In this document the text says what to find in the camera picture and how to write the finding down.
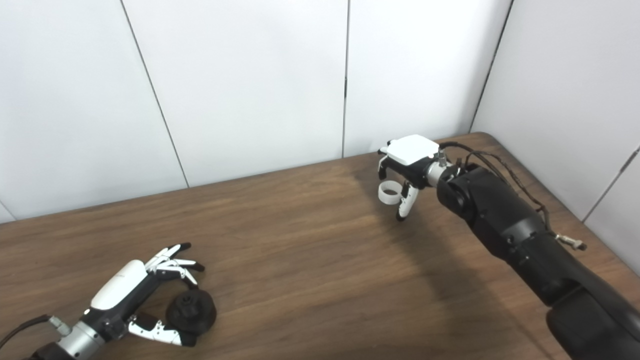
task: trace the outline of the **robotic finger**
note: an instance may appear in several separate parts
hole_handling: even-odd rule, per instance
[[[145,264],[145,268],[149,270],[153,266],[157,266],[160,263],[169,261],[173,259],[180,251],[187,250],[190,247],[191,247],[191,243],[180,243],[180,244],[172,245],[169,247],[165,247],[164,249],[160,250],[156,255],[154,255],[154,257],[152,257],[151,260],[147,261],[147,263]]]

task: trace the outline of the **black object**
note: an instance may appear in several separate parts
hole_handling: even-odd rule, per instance
[[[469,164],[442,176],[437,194],[551,308],[547,325],[572,359],[640,359],[640,313],[569,254],[508,184]]]
[[[180,331],[199,336],[216,321],[216,306],[204,290],[188,290],[178,295],[166,310],[166,321]]]
[[[25,321],[24,323],[20,324],[14,330],[8,333],[2,340],[0,340],[0,348],[3,347],[4,344],[6,344],[6,342],[9,341],[9,339],[11,339],[18,332],[23,331],[24,329],[34,326],[36,324],[47,322],[49,321],[50,317],[51,316],[49,315],[40,315],[37,318],[33,318],[31,320]]]

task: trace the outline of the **silver connector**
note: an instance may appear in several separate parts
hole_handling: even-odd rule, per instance
[[[574,238],[570,238],[567,235],[556,234],[556,240],[560,241],[565,245],[569,245],[573,250],[586,250],[587,244],[583,243],[580,240],[576,240]]]
[[[65,322],[59,318],[52,316],[49,318],[49,323],[53,325],[53,327],[56,328],[56,331],[58,331],[63,337],[71,334],[71,328],[69,325],[65,324]]]
[[[443,149],[438,149],[438,165],[440,165],[440,167],[447,167],[447,156],[444,154]]]

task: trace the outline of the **white wall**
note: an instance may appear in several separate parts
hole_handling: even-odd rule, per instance
[[[0,49],[0,193],[16,218],[186,186],[118,1],[2,1]]]
[[[636,0],[515,1],[472,128],[579,218],[640,142],[638,14]]]
[[[344,155],[465,134],[510,0],[351,0]]]
[[[190,186],[340,157],[346,0],[125,7]]]
[[[127,19],[116,0],[0,3],[4,206],[21,219],[466,132],[509,1],[352,0],[345,119],[348,4],[125,0]]]
[[[9,211],[0,203],[0,224],[14,220],[13,216],[9,214]]]
[[[585,224],[640,275],[640,160],[635,158]]]

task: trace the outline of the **black robotic arm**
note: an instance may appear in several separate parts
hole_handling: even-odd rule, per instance
[[[448,145],[473,152],[462,144]],[[572,359],[640,359],[640,313],[558,240],[575,249],[585,245],[555,234],[548,219],[543,221],[499,172],[461,161],[453,165],[444,147],[411,135],[380,149],[385,155],[378,167],[380,179],[387,167],[406,179],[398,220],[406,218],[407,205],[410,209],[417,197],[408,198],[405,189],[436,188],[440,203],[464,219],[487,250],[511,266],[550,308],[548,327]]]

